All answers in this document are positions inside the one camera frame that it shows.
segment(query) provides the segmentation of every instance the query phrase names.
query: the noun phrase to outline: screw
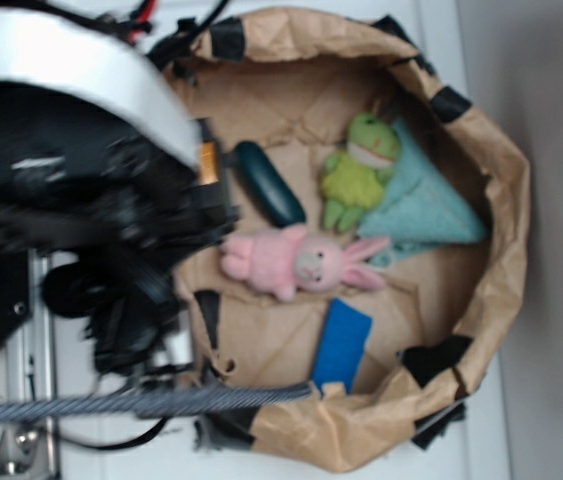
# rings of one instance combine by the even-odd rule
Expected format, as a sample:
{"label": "screw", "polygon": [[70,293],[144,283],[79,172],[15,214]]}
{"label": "screw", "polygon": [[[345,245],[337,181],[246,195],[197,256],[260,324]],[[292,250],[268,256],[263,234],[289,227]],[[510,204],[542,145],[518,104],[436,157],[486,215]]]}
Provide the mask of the screw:
{"label": "screw", "polygon": [[17,473],[19,473],[19,465],[17,464],[17,462],[8,462],[5,464],[5,473],[7,475],[16,475]]}
{"label": "screw", "polygon": [[21,451],[28,454],[32,451],[34,444],[39,440],[39,432],[36,430],[20,430],[14,436],[14,442]]}
{"label": "screw", "polygon": [[25,315],[28,312],[28,307],[23,302],[15,303],[14,307],[12,307],[12,309],[14,310],[14,313],[16,315],[20,316],[20,317]]}

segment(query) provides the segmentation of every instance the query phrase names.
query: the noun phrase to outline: dark green object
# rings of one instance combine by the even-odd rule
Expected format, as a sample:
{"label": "dark green object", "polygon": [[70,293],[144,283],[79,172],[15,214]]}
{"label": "dark green object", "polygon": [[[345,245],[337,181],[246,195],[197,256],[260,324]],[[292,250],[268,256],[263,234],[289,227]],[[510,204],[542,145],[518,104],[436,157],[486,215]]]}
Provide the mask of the dark green object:
{"label": "dark green object", "polygon": [[305,223],[305,211],[263,149],[254,142],[235,148],[235,168],[243,188],[275,227]]}

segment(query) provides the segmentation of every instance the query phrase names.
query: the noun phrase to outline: orange label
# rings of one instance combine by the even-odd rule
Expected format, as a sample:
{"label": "orange label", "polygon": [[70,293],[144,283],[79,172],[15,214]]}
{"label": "orange label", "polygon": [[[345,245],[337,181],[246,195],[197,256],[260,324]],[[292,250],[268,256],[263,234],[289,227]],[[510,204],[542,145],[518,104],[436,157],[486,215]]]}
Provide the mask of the orange label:
{"label": "orange label", "polygon": [[214,142],[201,145],[201,165],[199,167],[201,185],[219,181],[219,165],[217,163],[217,147]]}

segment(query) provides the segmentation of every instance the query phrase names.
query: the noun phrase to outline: black tape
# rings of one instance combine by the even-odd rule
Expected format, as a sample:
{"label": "black tape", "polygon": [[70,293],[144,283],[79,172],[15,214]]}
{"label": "black tape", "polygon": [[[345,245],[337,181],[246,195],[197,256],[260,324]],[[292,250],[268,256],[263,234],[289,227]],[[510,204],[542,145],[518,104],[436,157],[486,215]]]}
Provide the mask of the black tape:
{"label": "black tape", "polygon": [[450,123],[467,112],[472,107],[472,103],[452,87],[443,87],[430,100],[430,106],[439,120],[443,123]]}
{"label": "black tape", "polygon": [[399,360],[421,388],[442,371],[454,367],[468,349],[472,339],[450,335],[434,347],[412,347],[399,353]]}
{"label": "black tape", "polygon": [[439,435],[444,435],[451,422],[465,420],[466,406],[463,402],[452,405],[440,412],[429,415],[414,422],[417,433],[412,438],[412,443],[417,447],[427,450],[432,441]]}
{"label": "black tape", "polygon": [[199,290],[195,292],[194,298],[197,299],[201,314],[205,321],[205,328],[208,331],[210,345],[217,348],[219,345],[219,308],[221,307],[221,295],[214,290]]}
{"label": "black tape", "polygon": [[210,27],[212,56],[220,60],[241,62],[245,57],[245,33],[240,18],[231,17]]}
{"label": "black tape", "polygon": [[394,35],[395,37],[398,37],[401,40],[408,42],[410,45],[416,48],[416,45],[412,40],[410,40],[408,34],[405,33],[405,30],[403,29],[401,24],[397,22],[394,18],[392,18],[391,15],[387,15],[383,17],[381,20],[373,23],[372,26],[374,28],[378,28],[382,32],[388,33],[390,35]]}
{"label": "black tape", "polygon": [[[404,42],[408,42],[414,48],[419,50],[419,47],[417,47],[416,44],[410,39],[410,37],[408,37],[408,34],[405,33],[405,30],[403,29],[401,24],[397,22],[394,18],[392,18],[390,15],[382,18],[378,22],[373,23],[372,26],[374,28],[381,30],[382,32],[400,38]],[[410,60],[414,60],[415,62],[417,62],[419,68],[425,70],[430,75],[436,75],[437,73],[436,69],[430,62],[428,62],[428,60],[425,58],[425,55],[423,55],[422,53],[419,53],[419,55],[413,58],[406,58],[403,60],[399,60],[398,62],[395,62],[395,65],[398,65],[400,63],[406,63],[409,62]]]}
{"label": "black tape", "polygon": [[203,415],[195,423],[197,445],[211,449],[250,450],[254,436],[250,427],[258,408],[243,408]]}

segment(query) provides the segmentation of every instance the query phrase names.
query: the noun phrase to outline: paper bag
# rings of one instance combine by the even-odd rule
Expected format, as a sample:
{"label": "paper bag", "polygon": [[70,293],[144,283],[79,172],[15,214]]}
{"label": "paper bag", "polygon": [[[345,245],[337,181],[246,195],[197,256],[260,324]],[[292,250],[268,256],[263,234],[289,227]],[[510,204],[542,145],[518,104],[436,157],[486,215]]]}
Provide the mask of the paper bag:
{"label": "paper bag", "polygon": [[[229,385],[309,380],[334,297],[373,318],[351,394],[332,384],[323,398],[315,391],[304,401],[210,423],[252,450],[342,472],[452,418],[479,387],[521,305],[530,212],[523,155],[435,76],[390,17],[369,25],[305,9],[260,10],[214,25],[179,67],[184,76],[167,75],[193,115],[210,119],[226,150],[242,140],[265,147],[311,231],[319,231],[324,158],[344,140],[351,118],[395,109],[491,228],[481,244],[399,262],[384,272],[382,291],[339,287],[299,293],[291,304],[226,278],[216,249],[189,259],[176,275],[200,362]],[[268,227],[239,183],[231,179],[231,187],[241,209],[238,231]]]}

